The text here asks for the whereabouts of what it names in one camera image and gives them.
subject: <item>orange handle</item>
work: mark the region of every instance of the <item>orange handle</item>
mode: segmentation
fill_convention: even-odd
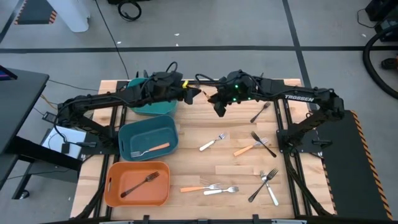
[[[159,145],[159,146],[150,148],[148,151],[154,151],[154,150],[158,150],[158,149],[164,149],[164,148],[169,147],[169,146],[170,146],[170,143],[165,143],[165,144],[161,144],[161,145]]]
[[[181,191],[181,193],[184,193],[184,192],[191,192],[191,191],[201,190],[201,189],[204,189],[204,187],[184,187],[184,188],[181,188],[180,191]]]
[[[234,156],[238,156],[238,155],[240,155],[240,154],[246,152],[247,150],[249,150],[249,149],[251,149],[251,148],[253,148],[253,146],[248,146],[248,147],[245,147],[245,148],[243,148],[243,149],[240,149],[240,150],[234,152]]]

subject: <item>yellow tag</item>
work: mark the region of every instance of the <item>yellow tag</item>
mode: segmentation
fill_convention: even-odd
[[[182,88],[187,88],[188,85],[188,80],[186,80],[183,84],[182,84]]]

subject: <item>orange tray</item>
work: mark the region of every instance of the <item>orange tray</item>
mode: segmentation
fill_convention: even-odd
[[[124,198],[122,192],[145,180],[149,174],[159,176],[133,190]],[[169,197],[170,169],[164,162],[118,162],[111,166],[106,177],[105,202],[110,207],[119,206],[160,206]]]

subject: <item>orange striped edge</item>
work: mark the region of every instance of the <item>orange striped edge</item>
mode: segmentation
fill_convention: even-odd
[[[328,188],[329,188],[329,194],[330,194],[331,203],[333,205],[333,209],[335,210],[335,215],[337,215],[336,204],[335,204],[335,201],[333,199],[333,194],[331,193],[331,187],[330,187],[330,181],[329,181],[329,178],[328,178],[328,172],[326,171],[326,165],[323,162],[323,160],[322,160],[322,164],[323,164],[323,171],[325,172],[326,183],[328,184]]]
[[[354,120],[355,120],[355,123],[356,123],[356,127],[358,129],[359,136],[361,136],[363,149],[365,150],[365,154],[366,154],[366,157],[368,158],[369,166],[370,166],[370,168],[371,168],[371,170],[373,172],[374,181],[376,182],[376,185],[378,187],[378,190],[379,190],[379,193],[380,193],[380,198],[381,198],[381,200],[383,201],[383,204],[384,204],[384,209],[386,209],[387,217],[390,220],[392,220],[392,214],[391,214],[390,206],[388,206],[387,198],[386,198],[386,195],[384,193],[383,187],[381,185],[379,175],[377,174],[377,170],[376,170],[376,168],[374,166],[372,155],[371,155],[371,152],[369,151],[368,144],[367,144],[367,142],[365,140],[365,137],[364,137],[364,134],[363,134],[363,131],[362,131],[362,127],[361,127],[361,123],[359,122],[359,119],[358,119],[358,115],[356,114],[355,111],[351,111],[351,113],[354,116]]]
[[[51,16],[50,16],[50,20],[49,20],[49,24],[53,24],[56,17],[57,17],[57,12],[52,11],[51,12]]]
[[[22,10],[25,9],[26,1],[27,1],[27,0],[25,0],[25,1],[22,3],[21,9],[19,10],[19,13],[18,13],[18,16],[15,18],[15,21],[14,21],[14,24],[15,24],[15,25],[18,25],[18,19],[19,19],[19,16],[21,15],[21,13],[22,13]]]

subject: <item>cutlery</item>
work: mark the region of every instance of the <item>cutlery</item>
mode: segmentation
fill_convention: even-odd
[[[278,200],[276,200],[276,197],[275,197],[275,195],[274,195],[274,193],[273,193],[271,187],[270,187],[269,184],[267,183],[267,176],[266,176],[266,174],[264,173],[263,170],[260,171],[260,177],[261,177],[261,180],[264,181],[264,182],[266,183],[267,190],[268,190],[268,192],[269,192],[269,195],[271,195],[271,198],[272,198],[272,201],[274,202],[274,205],[275,205],[275,206],[278,206],[278,205],[279,205],[279,202],[278,202]]]
[[[149,174],[147,177],[145,177],[145,180],[142,181],[141,183],[137,184],[136,186],[130,188],[129,190],[123,192],[120,194],[120,197],[124,198],[125,196],[127,196],[129,193],[131,193],[133,190],[136,190],[139,186],[141,186],[142,184],[146,183],[146,182],[151,182],[153,181],[156,177],[158,177],[160,174],[159,172],[154,172],[152,174]]]
[[[218,194],[218,193],[222,193],[222,192],[229,192],[229,193],[233,193],[233,192],[238,192],[239,191],[239,187],[228,187],[226,190],[206,190],[203,192],[204,195],[211,195],[211,194]]]
[[[261,187],[259,187],[258,188],[258,190],[256,190],[256,192],[254,193],[254,194],[252,194],[250,197],[249,197],[249,202],[252,202],[253,200],[254,200],[254,198],[257,196],[257,194],[260,192],[260,190],[262,189],[262,187],[269,181],[269,180],[271,180],[272,178],[274,178],[275,177],[275,175],[276,175],[276,173],[278,173],[278,170],[277,169],[273,169],[273,170],[271,170],[269,173],[268,173],[268,175],[267,175],[267,180],[266,181],[264,181],[263,183],[262,183],[262,185],[261,185]]]
[[[254,131],[252,131],[250,134],[251,134],[251,136],[254,138],[254,140],[256,140],[256,141],[258,141],[258,142],[261,142],[261,141],[260,141],[260,137],[259,137]],[[272,152],[264,143],[261,142],[261,144],[269,151],[269,153],[271,153],[271,155],[272,155],[274,158],[276,157],[276,154],[275,154],[274,152]]]
[[[161,145],[159,145],[159,146],[150,148],[150,149],[148,149],[148,150],[146,150],[146,151],[144,151],[144,152],[140,152],[140,151],[132,152],[132,153],[130,153],[130,156],[131,156],[131,157],[139,157],[139,156],[144,155],[144,154],[147,153],[147,152],[151,152],[151,151],[155,151],[155,150],[159,150],[159,149],[164,149],[164,148],[169,147],[169,146],[170,146],[170,143],[168,142],[168,143],[161,144]]]
[[[269,105],[271,105],[270,102],[265,103],[264,106],[262,106],[262,109],[260,110],[260,112],[259,112],[257,115],[255,115],[255,116],[250,120],[250,123],[253,123],[253,122],[257,119],[257,117],[261,114],[261,112],[262,112],[263,110],[267,109],[267,108],[269,107]]]
[[[203,150],[207,149],[209,146],[211,146],[212,144],[214,144],[217,140],[222,140],[222,139],[224,139],[225,136],[226,136],[225,133],[220,134],[220,135],[218,136],[217,139],[214,139],[214,140],[210,141],[209,143],[205,144],[204,146],[200,147],[199,150],[200,150],[200,151],[203,151]]]
[[[216,189],[220,189],[220,188],[221,188],[221,184],[211,184],[207,187],[183,187],[180,189],[180,192],[191,192],[194,190],[202,190],[202,189],[216,190]]]
[[[266,139],[266,138],[261,139],[262,143],[266,143],[267,141],[268,141],[268,139]],[[256,143],[254,143],[252,146],[248,146],[248,147],[245,147],[243,149],[240,149],[240,150],[234,152],[234,156],[238,156],[238,155],[246,152],[247,150],[253,148],[254,146],[261,146],[261,143],[259,141],[256,141]]]

